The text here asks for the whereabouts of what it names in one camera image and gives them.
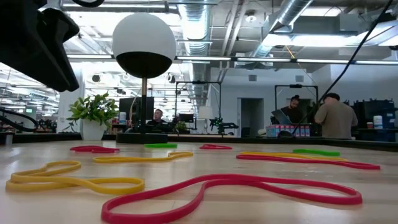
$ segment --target computer monitor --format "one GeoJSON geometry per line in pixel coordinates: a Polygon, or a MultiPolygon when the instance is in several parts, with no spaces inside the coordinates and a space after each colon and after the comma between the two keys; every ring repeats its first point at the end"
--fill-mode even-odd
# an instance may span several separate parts
{"type": "MultiPolygon", "coordinates": [[[[131,98],[121,98],[119,101],[119,111],[126,112],[126,119],[130,119],[130,107],[134,97],[131,98]]],[[[147,108],[146,108],[146,120],[154,118],[154,105],[155,98],[147,97],[147,108]]],[[[132,106],[132,123],[137,123],[141,120],[141,97],[137,97],[134,105],[132,106]]]]}
{"type": "Polygon", "coordinates": [[[180,121],[193,123],[193,114],[180,114],[180,121]]]}
{"type": "Polygon", "coordinates": [[[279,121],[279,124],[292,124],[291,120],[281,110],[275,110],[271,113],[279,121]]]}

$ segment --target man in tan shirt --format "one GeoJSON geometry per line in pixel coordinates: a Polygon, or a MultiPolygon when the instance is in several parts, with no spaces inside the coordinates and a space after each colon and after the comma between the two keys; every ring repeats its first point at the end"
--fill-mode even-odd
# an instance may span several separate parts
{"type": "Polygon", "coordinates": [[[351,127],[358,125],[354,110],[340,102],[336,93],[328,93],[315,115],[315,122],[322,125],[322,136],[334,139],[351,139],[351,127]]]}

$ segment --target red rubber band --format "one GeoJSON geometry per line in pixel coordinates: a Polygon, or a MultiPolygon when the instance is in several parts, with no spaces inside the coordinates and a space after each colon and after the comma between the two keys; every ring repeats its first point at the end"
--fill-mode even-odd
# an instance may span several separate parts
{"type": "Polygon", "coordinates": [[[229,146],[219,146],[219,145],[213,145],[213,144],[204,144],[199,147],[200,149],[232,149],[232,147],[229,146]]]}
{"type": "Polygon", "coordinates": [[[209,187],[217,185],[247,185],[252,187],[258,187],[260,189],[268,190],[277,194],[282,194],[290,197],[300,198],[304,200],[310,200],[313,202],[323,202],[337,205],[357,205],[362,203],[362,195],[358,191],[345,187],[342,185],[320,182],[314,180],[297,180],[297,179],[283,179],[273,177],[258,177],[253,175],[241,175],[241,174],[211,174],[203,175],[190,180],[186,180],[179,184],[170,185],[168,187],[162,187],[160,189],[148,190],[145,192],[139,192],[132,195],[124,195],[107,201],[101,212],[102,220],[111,224],[130,224],[130,223],[145,223],[145,224],[161,224],[169,223],[178,220],[189,213],[193,212],[194,209],[199,206],[203,200],[205,190],[209,187]],[[198,195],[188,204],[173,209],[168,212],[148,214],[148,215],[131,215],[122,213],[112,213],[111,209],[123,205],[125,203],[136,202],[139,200],[145,200],[161,195],[169,194],[189,185],[196,184],[199,182],[206,181],[202,184],[202,187],[198,195]],[[285,189],[274,185],[269,185],[264,182],[274,184],[295,184],[295,185],[307,185],[311,187],[321,187],[324,189],[337,190],[348,194],[348,196],[328,196],[328,195],[317,195],[298,190],[285,189]]]}
{"type": "Polygon", "coordinates": [[[327,160],[317,160],[317,159],[294,159],[285,158],[278,156],[262,156],[262,155],[237,155],[237,159],[247,159],[247,160],[262,160],[262,161],[279,161],[279,162],[298,162],[298,163],[309,163],[309,164],[332,164],[338,166],[345,166],[355,169],[365,169],[365,170],[380,170],[379,165],[367,164],[363,162],[351,162],[351,161],[327,161],[327,160]]]}
{"type": "Polygon", "coordinates": [[[120,151],[120,149],[103,147],[103,146],[75,146],[71,147],[70,150],[75,152],[92,152],[92,153],[113,153],[116,151],[120,151]]]}

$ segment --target green rubber band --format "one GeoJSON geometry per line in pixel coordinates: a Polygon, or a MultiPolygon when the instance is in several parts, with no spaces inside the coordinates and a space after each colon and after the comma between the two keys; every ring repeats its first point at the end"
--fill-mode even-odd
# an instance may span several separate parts
{"type": "Polygon", "coordinates": [[[315,150],[315,149],[294,149],[293,153],[307,153],[307,154],[316,154],[316,155],[323,155],[323,156],[340,156],[340,152],[337,151],[322,151],[322,150],[315,150]]]}
{"type": "Polygon", "coordinates": [[[177,144],[145,144],[145,148],[176,148],[177,144]]]}

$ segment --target boxes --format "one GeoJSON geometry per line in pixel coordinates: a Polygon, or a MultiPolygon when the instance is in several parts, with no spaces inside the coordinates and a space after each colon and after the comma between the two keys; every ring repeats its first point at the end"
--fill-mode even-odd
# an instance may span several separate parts
{"type": "MultiPolygon", "coordinates": [[[[277,137],[281,131],[288,131],[290,133],[293,132],[295,126],[294,125],[286,125],[286,124],[273,124],[267,129],[267,137],[277,137]]],[[[296,137],[310,137],[311,127],[309,125],[302,125],[297,128],[294,136],[296,137]]]]}

